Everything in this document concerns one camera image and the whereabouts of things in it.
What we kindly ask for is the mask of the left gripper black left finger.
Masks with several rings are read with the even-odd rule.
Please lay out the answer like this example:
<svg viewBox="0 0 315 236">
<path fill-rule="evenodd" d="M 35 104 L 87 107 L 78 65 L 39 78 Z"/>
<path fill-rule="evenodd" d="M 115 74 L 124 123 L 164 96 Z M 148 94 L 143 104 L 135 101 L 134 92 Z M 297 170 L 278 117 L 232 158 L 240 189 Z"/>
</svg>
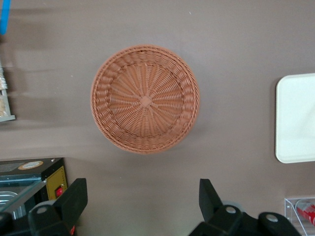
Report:
<svg viewBox="0 0 315 236">
<path fill-rule="evenodd" d="M 31 235 L 70 236 L 87 203 L 87 180 L 78 178 L 52 204 L 41 203 L 29 212 Z"/>
</svg>

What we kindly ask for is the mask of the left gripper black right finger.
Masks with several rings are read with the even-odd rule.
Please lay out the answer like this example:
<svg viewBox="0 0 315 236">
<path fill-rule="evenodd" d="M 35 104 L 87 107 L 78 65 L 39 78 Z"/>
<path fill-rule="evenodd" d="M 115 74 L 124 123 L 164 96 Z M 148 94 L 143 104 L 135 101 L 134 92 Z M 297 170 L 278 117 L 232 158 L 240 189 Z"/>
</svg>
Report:
<svg viewBox="0 0 315 236">
<path fill-rule="evenodd" d="M 247 236 L 243 228 L 243 213 L 233 205 L 222 203 L 209 179 L 199 182 L 199 207 L 204 221 L 191 236 Z"/>
</svg>

